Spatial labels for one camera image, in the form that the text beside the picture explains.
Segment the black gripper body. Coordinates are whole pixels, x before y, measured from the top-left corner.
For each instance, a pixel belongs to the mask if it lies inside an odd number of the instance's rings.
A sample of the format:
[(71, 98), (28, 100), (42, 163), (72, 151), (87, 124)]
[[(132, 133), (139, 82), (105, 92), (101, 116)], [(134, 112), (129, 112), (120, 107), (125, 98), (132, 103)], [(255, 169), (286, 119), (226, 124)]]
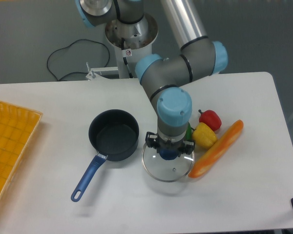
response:
[(175, 152), (181, 152), (182, 144), (184, 142), (185, 136), (176, 136), (173, 138), (169, 138), (165, 136), (164, 138), (157, 135), (157, 143), (159, 146), (156, 149), (156, 152), (160, 152), (162, 150), (169, 150)]

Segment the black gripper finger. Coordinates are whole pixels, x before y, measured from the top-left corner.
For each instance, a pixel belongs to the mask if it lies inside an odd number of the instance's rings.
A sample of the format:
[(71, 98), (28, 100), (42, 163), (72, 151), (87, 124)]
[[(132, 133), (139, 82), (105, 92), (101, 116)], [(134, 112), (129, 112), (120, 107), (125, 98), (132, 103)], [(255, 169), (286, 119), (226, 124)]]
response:
[(195, 149), (195, 142), (193, 140), (184, 140), (180, 146), (181, 154), (190, 155)]
[(159, 140), (157, 134), (153, 132), (146, 133), (146, 145), (153, 148), (157, 153), (159, 152)]

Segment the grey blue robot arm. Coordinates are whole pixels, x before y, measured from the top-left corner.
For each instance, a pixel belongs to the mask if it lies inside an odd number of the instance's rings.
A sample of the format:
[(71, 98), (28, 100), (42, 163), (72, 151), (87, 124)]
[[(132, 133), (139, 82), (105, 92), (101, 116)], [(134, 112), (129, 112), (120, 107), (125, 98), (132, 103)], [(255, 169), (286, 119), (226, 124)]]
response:
[(164, 159), (191, 154), (186, 139), (191, 98), (181, 86), (223, 71), (228, 54), (222, 43), (211, 41), (191, 0), (161, 2), (180, 55), (163, 59), (152, 52), (158, 35), (155, 19), (141, 0), (78, 0), (76, 7), (87, 26), (105, 25), (113, 46), (120, 78), (137, 78), (158, 120), (157, 133), (147, 133), (146, 144)]

